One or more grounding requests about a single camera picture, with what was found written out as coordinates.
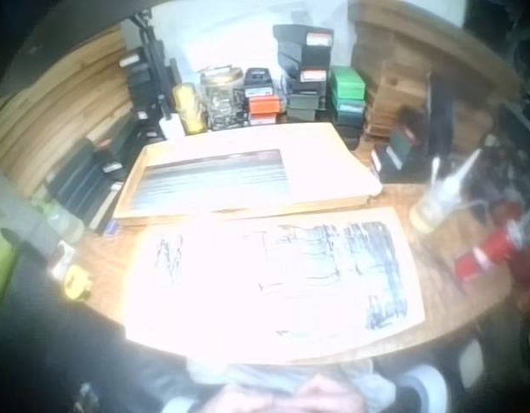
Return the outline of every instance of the green box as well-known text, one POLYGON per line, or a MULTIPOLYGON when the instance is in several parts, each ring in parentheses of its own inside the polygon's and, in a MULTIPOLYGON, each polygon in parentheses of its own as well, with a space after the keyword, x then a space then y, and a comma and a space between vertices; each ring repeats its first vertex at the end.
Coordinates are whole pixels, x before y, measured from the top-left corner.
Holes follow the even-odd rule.
POLYGON ((338 112, 345 112, 348 114, 355 114, 362 116, 365 113, 367 103, 361 99, 340 99, 336 92, 332 89, 330 91, 332 106, 338 112))
POLYGON ((331 66, 330 86, 340 99, 364 100, 365 98, 365 82, 352 67, 331 66))

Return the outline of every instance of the dropper bottle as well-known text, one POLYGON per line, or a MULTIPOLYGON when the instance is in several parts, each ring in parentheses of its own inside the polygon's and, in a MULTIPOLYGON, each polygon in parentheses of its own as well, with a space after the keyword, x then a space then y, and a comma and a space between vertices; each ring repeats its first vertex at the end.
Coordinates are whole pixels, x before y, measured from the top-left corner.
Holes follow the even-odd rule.
POLYGON ((444 181, 433 183, 429 191, 410 210, 410 223, 422 235, 435 231, 462 201, 462 183, 478 159, 477 149, 444 181))

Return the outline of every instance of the hand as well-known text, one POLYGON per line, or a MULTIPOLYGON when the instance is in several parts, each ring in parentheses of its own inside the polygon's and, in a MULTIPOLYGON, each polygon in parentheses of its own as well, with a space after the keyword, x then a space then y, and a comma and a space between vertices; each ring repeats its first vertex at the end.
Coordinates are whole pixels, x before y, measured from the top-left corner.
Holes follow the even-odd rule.
POLYGON ((269 409, 272 404, 271 395, 226 385, 199 413, 258 413, 269 409))
POLYGON ((275 399, 274 408, 282 411, 319 413, 366 413, 362 396, 332 379, 315 376, 293 398, 275 399))

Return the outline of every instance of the paper sheet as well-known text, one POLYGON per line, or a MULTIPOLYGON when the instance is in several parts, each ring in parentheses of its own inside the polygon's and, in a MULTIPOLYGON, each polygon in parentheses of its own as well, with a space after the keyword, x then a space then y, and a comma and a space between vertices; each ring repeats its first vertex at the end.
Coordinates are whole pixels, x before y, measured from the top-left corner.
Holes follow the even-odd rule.
POLYGON ((423 321, 416 267, 392 208, 147 230, 126 335, 229 363, 339 353, 423 321))

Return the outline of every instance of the wooden desk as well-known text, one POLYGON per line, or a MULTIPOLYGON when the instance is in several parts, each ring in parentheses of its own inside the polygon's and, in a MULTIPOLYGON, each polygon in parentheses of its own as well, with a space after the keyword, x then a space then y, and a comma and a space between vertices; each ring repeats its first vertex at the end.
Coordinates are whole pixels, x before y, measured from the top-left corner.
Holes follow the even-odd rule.
MULTIPOLYGON (((355 155, 366 162, 371 145, 363 143, 355 155)), ((447 277, 423 256, 422 247, 410 229, 409 211, 421 196, 417 185, 388 185, 367 207, 394 207, 407 233, 413 250, 422 288, 426 320, 396 336, 362 348, 293 364, 323 364, 358 360, 429 342, 460 329, 504 301, 510 293, 510 275, 505 267, 472 281, 461 293, 447 277)), ((141 230, 122 230, 112 239, 88 234, 78 248, 77 262, 95 277, 88 305, 106 317, 122 323, 123 292, 135 247, 141 230)), ((455 213, 431 238, 428 245, 452 263, 455 256, 466 252, 489 233, 467 211, 455 213)))

